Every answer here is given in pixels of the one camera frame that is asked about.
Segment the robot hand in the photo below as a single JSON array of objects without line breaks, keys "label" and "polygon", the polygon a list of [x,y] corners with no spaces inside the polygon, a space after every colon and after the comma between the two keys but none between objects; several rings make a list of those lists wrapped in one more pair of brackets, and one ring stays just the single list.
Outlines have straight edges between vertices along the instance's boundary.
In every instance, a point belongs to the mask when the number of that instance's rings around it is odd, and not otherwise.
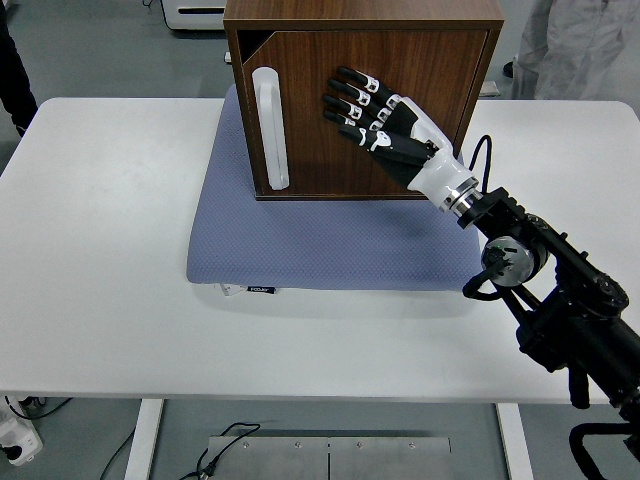
[{"label": "robot hand", "polygon": [[325,119],[365,150],[401,187],[450,210],[479,181],[454,156],[449,138],[409,97],[379,79],[344,66],[328,80],[338,97],[325,95]]}]

